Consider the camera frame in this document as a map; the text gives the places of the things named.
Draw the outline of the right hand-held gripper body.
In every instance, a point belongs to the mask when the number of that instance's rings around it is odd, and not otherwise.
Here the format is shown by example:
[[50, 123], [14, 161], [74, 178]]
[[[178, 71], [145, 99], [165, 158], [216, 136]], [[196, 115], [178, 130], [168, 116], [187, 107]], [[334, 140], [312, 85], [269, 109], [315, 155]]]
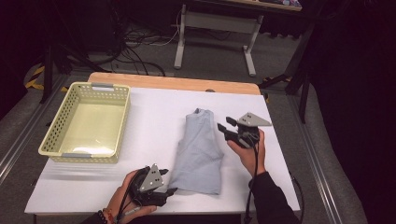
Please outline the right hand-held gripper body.
[[253, 113], [247, 112], [240, 119], [236, 119], [237, 132], [224, 137], [226, 141], [233, 141], [242, 148], [254, 148], [260, 140], [259, 126], [271, 126], [272, 123]]

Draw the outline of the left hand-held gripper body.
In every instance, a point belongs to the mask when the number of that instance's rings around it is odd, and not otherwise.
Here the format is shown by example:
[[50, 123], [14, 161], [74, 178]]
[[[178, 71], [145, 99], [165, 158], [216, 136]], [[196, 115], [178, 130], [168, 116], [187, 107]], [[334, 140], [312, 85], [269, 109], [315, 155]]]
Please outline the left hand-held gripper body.
[[163, 175], [160, 175], [156, 163], [151, 167], [139, 169], [131, 180], [128, 187], [128, 194], [131, 201], [140, 206], [163, 206], [168, 197], [163, 196], [163, 192], [156, 189], [164, 185]]

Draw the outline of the grey tank top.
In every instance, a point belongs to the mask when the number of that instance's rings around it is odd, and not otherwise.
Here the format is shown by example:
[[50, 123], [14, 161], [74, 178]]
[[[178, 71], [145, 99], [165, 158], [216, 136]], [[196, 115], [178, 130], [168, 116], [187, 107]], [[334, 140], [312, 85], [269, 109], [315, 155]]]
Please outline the grey tank top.
[[177, 146], [170, 188], [219, 195], [223, 152], [214, 130], [214, 114], [196, 108], [186, 116], [183, 138]]

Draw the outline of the yellow plastic basket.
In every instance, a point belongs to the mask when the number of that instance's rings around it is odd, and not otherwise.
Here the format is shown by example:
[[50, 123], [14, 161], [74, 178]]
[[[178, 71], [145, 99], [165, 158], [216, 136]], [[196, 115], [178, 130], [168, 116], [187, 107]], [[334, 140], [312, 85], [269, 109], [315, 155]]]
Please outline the yellow plastic basket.
[[57, 162], [116, 163], [129, 110], [128, 86], [74, 82], [38, 153]]

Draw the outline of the person's right hand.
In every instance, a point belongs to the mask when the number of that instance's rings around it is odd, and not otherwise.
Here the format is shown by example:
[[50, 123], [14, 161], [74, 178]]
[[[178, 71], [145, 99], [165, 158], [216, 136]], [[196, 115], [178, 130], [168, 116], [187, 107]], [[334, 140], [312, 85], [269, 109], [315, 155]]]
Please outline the person's right hand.
[[241, 148], [235, 142], [229, 140], [227, 145], [239, 156], [240, 161], [246, 167], [251, 176], [266, 172], [264, 132], [259, 130], [260, 140], [255, 149]]

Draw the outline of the person's left hand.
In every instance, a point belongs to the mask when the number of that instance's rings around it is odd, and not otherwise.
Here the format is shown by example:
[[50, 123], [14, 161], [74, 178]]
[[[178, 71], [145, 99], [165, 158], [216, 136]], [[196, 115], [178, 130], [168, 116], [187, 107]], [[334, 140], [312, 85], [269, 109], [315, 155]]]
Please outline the person's left hand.
[[127, 194], [128, 186], [136, 173], [137, 171], [132, 171], [125, 176], [122, 184], [116, 189], [107, 207], [103, 210], [107, 224], [128, 224], [132, 220], [149, 215], [157, 209], [155, 205], [138, 208], [129, 198]]

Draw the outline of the white table mat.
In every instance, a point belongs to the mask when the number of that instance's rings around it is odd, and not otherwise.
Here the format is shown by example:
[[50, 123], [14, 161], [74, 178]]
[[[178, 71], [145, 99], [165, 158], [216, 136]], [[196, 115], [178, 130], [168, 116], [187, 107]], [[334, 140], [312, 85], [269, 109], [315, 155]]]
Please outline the white table mat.
[[[260, 95], [133, 88], [118, 162], [48, 161], [26, 204], [26, 213], [90, 214], [107, 205], [129, 172], [152, 164], [172, 171], [185, 118], [197, 108], [211, 110], [218, 124], [228, 117], [238, 119], [247, 112], [270, 118]], [[223, 134], [216, 132], [215, 136], [224, 154], [220, 193], [207, 195], [178, 190], [159, 208], [159, 214], [244, 213], [250, 175], [227, 146]]]

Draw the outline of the black metal stand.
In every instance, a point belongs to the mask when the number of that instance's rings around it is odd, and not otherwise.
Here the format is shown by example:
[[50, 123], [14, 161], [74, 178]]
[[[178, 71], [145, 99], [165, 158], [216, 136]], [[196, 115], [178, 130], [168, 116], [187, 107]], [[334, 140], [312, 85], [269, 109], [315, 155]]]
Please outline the black metal stand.
[[270, 78], [269, 80], [264, 80], [262, 84], [259, 84], [260, 89], [267, 89], [278, 82], [285, 81], [287, 78], [291, 78], [291, 81], [285, 88], [285, 93], [287, 95], [295, 95], [298, 90], [302, 90], [300, 103], [298, 107], [298, 116], [301, 123], [305, 123], [305, 110], [307, 104], [307, 97], [309, 92], [310, 77], [308, 71], [303, 67], [303, 58], [305, 56], [305, 50], [309, 44], [309, 40], [313, 31], [315, 29], [315, 24], [311, 23], [308, 25], [307, 30], [302, 35], [301, 41], [294, 51], [290, 62], [285, 69], [285, 72], [277, 77]]

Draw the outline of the white metal stand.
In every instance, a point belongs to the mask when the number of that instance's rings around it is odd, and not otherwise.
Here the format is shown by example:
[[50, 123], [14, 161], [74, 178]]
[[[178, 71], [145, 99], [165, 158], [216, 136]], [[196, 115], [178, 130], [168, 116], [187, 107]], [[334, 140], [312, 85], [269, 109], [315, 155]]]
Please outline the white metal stand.
[[259, 34], [263, 21], [263, 13], [269, 12], [300, 12], [303, 7], [299, 0], [194, 0], [204, 4], [221, 7], [235, 7], [237, 10], [247, 10], [247, 16], [220, 15], [218, 12], [198, 12], [189, 10], [183, 4], [180, 10], [180, 19], [177, 22], [178, 43], [174, 68], [180, 69], [185, 48], [185, 28], [209, 29], [239, 34], [249, 34], [250, 42], [242, 47], [248, 75], [256, 76], [251, 51]]

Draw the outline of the black tripod stand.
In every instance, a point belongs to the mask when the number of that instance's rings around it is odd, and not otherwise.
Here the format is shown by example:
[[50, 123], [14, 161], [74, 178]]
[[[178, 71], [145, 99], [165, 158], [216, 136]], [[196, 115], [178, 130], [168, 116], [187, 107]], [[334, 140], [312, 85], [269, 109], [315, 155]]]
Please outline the black tripod stand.
[[81, 53], [67, 47], [65, 44], [56, 42], [49, 43], [44, 50], [44, 90], [40, 101], [41, 104], [44, 104], [50, 98], [52, 93], [53, 65], [56, 65], [62, 74], [69, 74], [71, 72], [71, 66], [67, 58], [68, 55], [73, 56], [80, 63], [83, 63], [95, 72], [107, 73], [107, 70], [91, 62]]

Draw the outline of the yellow black floor tape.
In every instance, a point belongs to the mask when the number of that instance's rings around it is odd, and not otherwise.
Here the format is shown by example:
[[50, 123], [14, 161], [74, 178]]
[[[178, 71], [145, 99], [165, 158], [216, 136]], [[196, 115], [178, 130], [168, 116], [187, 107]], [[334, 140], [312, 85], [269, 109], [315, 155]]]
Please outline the yellow black floor tape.
[[27, 83], [25, 84], [26, 89], [36, 89], [36, 90], [44, 90], [44, 85], [43, 84], [37, 84], [36, 81], [40, 77], [41, 74], [43, 74], [45, 71], [45, 66], [43, 64], [40, 64], [37, 69], [33, 72]]

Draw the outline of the metal floor rail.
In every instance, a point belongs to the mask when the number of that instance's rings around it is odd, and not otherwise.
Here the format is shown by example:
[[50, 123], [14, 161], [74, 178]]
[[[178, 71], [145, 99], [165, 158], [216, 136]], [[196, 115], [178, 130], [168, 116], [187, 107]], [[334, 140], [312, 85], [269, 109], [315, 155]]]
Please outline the metal floor rail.
[[12, 167], [16, 163], [17, 159], [23, 152], [24, 148], [32, 138], [32, 135], [35, 131], [35, 126], [39, 122], [39, 120], [43, 117], [46, 112], [48, 106], [52, 102], [56, 93], [62, 88], [63, 84], [67, 81], [68, 76], [60, 76], [58, 77], [52, 88], [52, 92], [49, 94], [48, 98], [43, 102], [39, 103], [35, 108], [32, 117], [30, 117], [21, 130], [21, 133], [18, 135], [14, 143], [11, 145], [5, 156], [2, 160], [0, 160], [0, 186], [3, 184], [7, 175], [11, 171]]
[[318, 192], [323, 202], [330, 224], [343, 224], [338, 208], [335, 204], [335, 200], [333, 198], [330, 186], [325, 177], [321, 164], [318, 160], [318, 156], [312, 138], [309, 134], [306, 125], [301, 122], [299, 116], [299, 106], [298, 106], [299, 101], [294, 96], [290, 96], [290, 95], [287, 96], [287, 99], [294, 120], [296, 121], [297, 127], [303, 137], [307, 160], [310, 165], [313, 176], [315, 178], [316, 185], [318, 187]]

